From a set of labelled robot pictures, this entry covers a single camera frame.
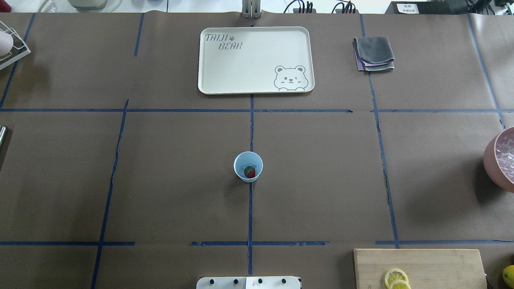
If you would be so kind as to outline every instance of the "gray towel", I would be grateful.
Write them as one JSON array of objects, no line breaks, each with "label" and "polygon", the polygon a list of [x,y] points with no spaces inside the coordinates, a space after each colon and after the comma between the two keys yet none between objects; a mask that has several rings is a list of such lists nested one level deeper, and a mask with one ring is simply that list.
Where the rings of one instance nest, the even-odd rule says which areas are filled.
[{"label": "gray towel", "polygon": [[394,69],[394,54],[388,37],[357,37],[353,45],[357,70]]}]

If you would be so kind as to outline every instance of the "wire dish rack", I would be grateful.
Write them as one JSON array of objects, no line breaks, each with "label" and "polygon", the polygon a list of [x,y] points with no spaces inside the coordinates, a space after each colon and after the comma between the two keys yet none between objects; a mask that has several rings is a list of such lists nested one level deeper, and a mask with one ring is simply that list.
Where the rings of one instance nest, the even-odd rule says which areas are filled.
[{"label": "wire dish rack", "polygon": [[20,35],[13,28],[7,27],[7,25],[5,25],[2,21],[0,21],[0,29],[3,32],[11,35],[14,40],[11,51],[9,51],[6,55],[0,56],[0,70],[2,70],[28,55],[30,53],[30,49],[28,48],[25,41],[23,41],[23,39],[20,37]]}]

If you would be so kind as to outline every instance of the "yellow lemon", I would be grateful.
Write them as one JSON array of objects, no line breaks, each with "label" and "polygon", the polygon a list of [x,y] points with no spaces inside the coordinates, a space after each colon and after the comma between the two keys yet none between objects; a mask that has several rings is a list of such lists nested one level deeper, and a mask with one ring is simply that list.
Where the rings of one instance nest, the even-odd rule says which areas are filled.
[{"label": "yellow lemon", "polygon": [[396,280],[391,285],[389,285],[388,289],[411,289],[410,285],[403,280]]},{"label": "yellow lemon", "polygon": [[407,274],[405,274],[405,272],[403,272],[402,270],[400,270],[398,268],[393,268],[393,269],[387,271],[386,274],[384,275],[384,283],[385,283],[386,288],[389,288],[389,286],[394,281],[397,281],[397,280],[405,281],[405,283],[407,283],[407,285],[409,284],[409,278],[407,278]]},{"label": "yellow lemon", "polygon": [[502,272],[503,281],[509,285],[510,288],[514,288],[514,265],[508,266],[503,269]]}]

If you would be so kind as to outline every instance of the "bear drawing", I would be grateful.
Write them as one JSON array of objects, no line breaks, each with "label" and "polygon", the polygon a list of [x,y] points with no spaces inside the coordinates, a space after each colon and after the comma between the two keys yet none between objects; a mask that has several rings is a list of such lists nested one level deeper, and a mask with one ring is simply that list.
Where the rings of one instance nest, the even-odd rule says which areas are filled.
[{"label": "bear drawing", "polygon": [[295,68],[285,68],[277,66],[275,68],[277,78],[275,78],[275,86],[279,91],[305,91],[309,84],[305,78],[305,67],[298,65]]}]

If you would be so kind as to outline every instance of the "pink bowl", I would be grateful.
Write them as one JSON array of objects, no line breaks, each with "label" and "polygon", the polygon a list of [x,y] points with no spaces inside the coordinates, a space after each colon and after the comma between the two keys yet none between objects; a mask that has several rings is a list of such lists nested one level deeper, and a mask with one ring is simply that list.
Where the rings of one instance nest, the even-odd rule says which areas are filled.
[{"label": "pink bowl", "polygon": [[485,171],[491,178],[491,180],[500,186],[502,189],[507,190],[511,193],[514,193],[514,183],[507,178],[507,176],[503,173],[500,165],[498,164],[498,160],[496,159],[496,142],[498,138],[503,137],[505,135],[514,134],[514,128],[506,129],[500,132],[491,142],[487,145],[484,152],[484,167]]}]

